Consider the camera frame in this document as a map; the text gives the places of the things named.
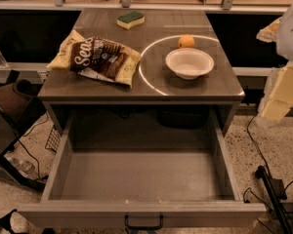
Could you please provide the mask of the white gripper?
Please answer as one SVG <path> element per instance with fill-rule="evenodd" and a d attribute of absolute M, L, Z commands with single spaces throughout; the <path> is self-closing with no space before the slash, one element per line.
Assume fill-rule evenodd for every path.
<path fill-rule="evenodd" d="M 276 41 L 277 53 L 293 60 L 293 4 L 283 16 L 261 29 L 256 38 L 270 43 Z M 262 128 L 278 124 L 293 107 L 293 61 L 274 68 L 267 78 L 264 96 L 258 107 L 255 122 Z"/>

